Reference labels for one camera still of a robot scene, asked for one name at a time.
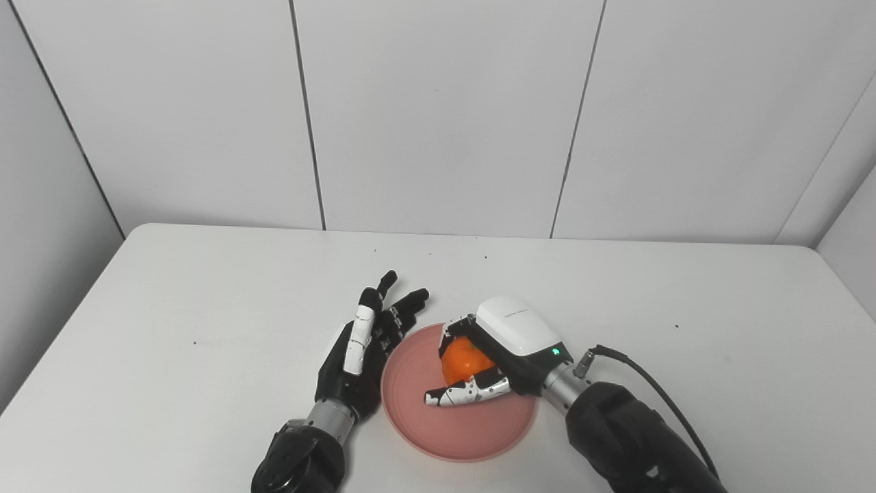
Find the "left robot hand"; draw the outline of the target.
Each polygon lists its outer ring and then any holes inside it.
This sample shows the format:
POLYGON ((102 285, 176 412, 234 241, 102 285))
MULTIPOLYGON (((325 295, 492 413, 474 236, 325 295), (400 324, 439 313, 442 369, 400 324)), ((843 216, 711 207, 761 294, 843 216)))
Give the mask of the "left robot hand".
POLYGON ((389 356, 400 346, 426 307, 430 293, 419 288, 385 305, 397 272, 384 274, 378 286, 366 287, 317 375, 315 401, 340 403, 355 423, 369 418, 381 403, 382 375, 389 356))

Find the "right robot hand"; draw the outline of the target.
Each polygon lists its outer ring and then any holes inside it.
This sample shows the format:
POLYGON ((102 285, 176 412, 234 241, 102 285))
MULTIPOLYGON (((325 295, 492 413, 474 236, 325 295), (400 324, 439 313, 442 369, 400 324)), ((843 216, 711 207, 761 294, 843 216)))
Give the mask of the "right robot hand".
POLYGON ((513 391, 541 396, 551 378, 571 367, 573 356, 560 336, 524 302, 495 296, 480 303, 475 313, 442 327, 438 355, 450 354, 450 345, 469 341, 493 366, 460 378, 448 386, 424 393, 425 405, 451 407, 497 399, 513 391))

